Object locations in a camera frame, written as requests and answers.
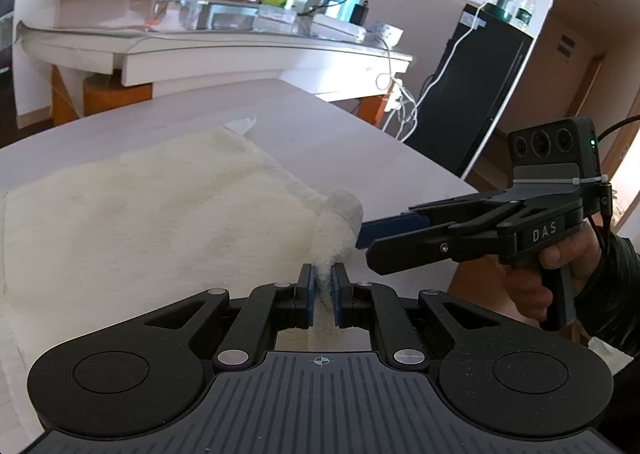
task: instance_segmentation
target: white table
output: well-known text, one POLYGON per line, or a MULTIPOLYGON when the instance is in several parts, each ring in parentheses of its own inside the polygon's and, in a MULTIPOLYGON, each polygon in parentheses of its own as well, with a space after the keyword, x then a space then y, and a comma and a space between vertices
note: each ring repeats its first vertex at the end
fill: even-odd
MULTIPOLYGON (((380 75, 404 73, 412 62, 379 43, 252 31, 255 9, 204 0, 83 0, 34 12, 20 20, 18 37, 28 56, 63 70, 72 100, 81 99, 89 73, 122 70, 123 86, 152 84, 154 98, 279 78, 334 102, 385 94, 388 78, 380 75), (233 24, 247 29, 220 29, 233 24)), ((305 30, 302 24, 300 34, 305 30)))
MULTIPOLYGON (((375 127, 278 80, 163 96, 50 129, 0 149, 0 188, 11 189, 64 167, 252 116, 258 122, 247 138, 313 189, 354 193, 364 205, 366 220, 474 191, 375 127)), ((414 297, 422 288, 445 290, 456 267, 443 261, 378 277, 367 268, 362 251, 346 266, 352 282, 382 282, 401 297, 414 297)), ((344 347, 363 347, 362 333, 346 336, 344 347)), ((24 432, 15 423, 3 378, 0 370, 0 442, 4 436, 5 444, 23 447, 24 432)), ((8 454, 10 449, 2 452, 8 454)))

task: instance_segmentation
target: plastic bottle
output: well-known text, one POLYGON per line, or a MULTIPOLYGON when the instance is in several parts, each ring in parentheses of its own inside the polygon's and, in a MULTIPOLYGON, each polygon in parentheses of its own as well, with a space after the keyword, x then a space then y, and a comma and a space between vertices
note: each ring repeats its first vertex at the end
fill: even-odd
POLYGON ((516 17, 513 19, 513 26, 520 30, 527 30, 533 13, 536 10, 536 0, 522 0, 516 13, 516 17))

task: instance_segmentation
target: white fluffy cloth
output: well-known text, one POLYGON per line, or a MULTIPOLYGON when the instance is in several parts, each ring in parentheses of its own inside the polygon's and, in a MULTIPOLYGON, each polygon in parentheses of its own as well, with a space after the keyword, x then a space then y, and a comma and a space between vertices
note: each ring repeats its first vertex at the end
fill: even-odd
POLYGON ((308 262, 326 276, 362 222, 222 127, 10 191, 4 231, 1 198, 0 362, 31 439, 26 375, 45 351, 209 288, 246 297, 308 262))

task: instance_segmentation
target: camera lens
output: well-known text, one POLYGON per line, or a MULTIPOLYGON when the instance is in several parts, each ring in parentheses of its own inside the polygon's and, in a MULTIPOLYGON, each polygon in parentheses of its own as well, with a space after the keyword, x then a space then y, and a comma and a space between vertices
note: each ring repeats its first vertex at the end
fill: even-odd
POLYGON ((556 135, 556 144, 558 145, 558 149, 563 153, 571 151, 571 148, 574 147, 574 138, 571 136, 568 129, 563 128, 558 131, 558 135, 556 135))
POLYGON ((513 143, 513 148, 516 151, 516 155, 520 158, 524 158, 524 155, 527 154, 527 141, 522 137, 518 137, 513 143))
POLYGON ((539 157, 546 157, 551 151, 551 140, 544 131, 536 131, 531 138, 531 147, 539 157))

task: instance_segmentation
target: human hand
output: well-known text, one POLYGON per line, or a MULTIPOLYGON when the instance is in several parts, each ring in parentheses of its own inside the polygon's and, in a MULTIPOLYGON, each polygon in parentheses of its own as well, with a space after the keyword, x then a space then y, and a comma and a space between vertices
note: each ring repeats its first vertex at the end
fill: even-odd
MULTIPOLYGON (((598 267, 601 255, 593 228, 589 223, 583 223, 580 232, 540 252, 540 263, 547 270, 569 265, 574 294, 578 295, 598 267)), ((546 309, 551 305, 553 295, 542 286, 539 271, 507 267, 503 284, 524 317, 546 320, 546 309)))

